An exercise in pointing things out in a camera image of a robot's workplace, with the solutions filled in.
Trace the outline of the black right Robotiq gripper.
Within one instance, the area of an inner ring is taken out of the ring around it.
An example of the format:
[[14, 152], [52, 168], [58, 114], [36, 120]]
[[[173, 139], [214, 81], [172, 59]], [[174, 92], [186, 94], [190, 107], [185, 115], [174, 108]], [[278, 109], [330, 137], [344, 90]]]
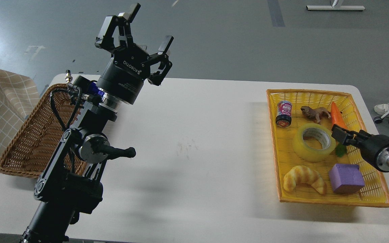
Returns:
[[389, 137], [373, 135], [364, 130], [351, 131], [337, 124], [332, 126], [332, 137], [344, 146], [360, 147], [362, 158], [375, 169], [389, 169]]

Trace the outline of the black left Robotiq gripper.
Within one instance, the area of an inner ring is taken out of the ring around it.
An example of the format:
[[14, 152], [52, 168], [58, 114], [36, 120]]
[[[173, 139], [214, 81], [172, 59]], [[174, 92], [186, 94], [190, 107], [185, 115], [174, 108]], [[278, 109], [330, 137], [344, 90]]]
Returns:
[[[134, 46], [131, 23], [140, 7], [140, 3], [134, 3], [128, 12], [105, 17], [95, 40], [96, 48], [111, 53], [110, 61], [96, 86], [128, 104], [134, 104], [145, 79], [152, 85], [160, 86], [173, 65], [168, 55], [174, 40], [172, 35], [165, 36], [158, 52], [150, 56], [141, 47]], [[114, 43], [116, 30], [119, 46]], [[159, 64], [158, 69], [150, 74], [150, 67], [154, 64]]]

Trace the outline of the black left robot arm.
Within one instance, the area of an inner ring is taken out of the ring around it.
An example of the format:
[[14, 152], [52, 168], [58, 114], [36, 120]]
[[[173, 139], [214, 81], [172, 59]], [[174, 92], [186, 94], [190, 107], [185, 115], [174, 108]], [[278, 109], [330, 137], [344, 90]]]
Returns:
[[167, 35], [157, 53], [148, 54], [134, 43], [131, 23], [141, 5], [105, 17], [95, 40], [97, 48], [111, 54], [97, 81], [66, 73], [66, 84], [50, 92], [50, 105], [63, 134], [46, 168], [34, 186], [37, 211], [21, 243], [63, 243], [66, 231], [80, 214], [91, 214], [103, 200], [102, 174], [108, 160], [133, 158], [136, 151], [114, 148], [103, 129], [115, 121], [121, 104], [133, 104], [145, 80], [159, 86], [172, 67]]

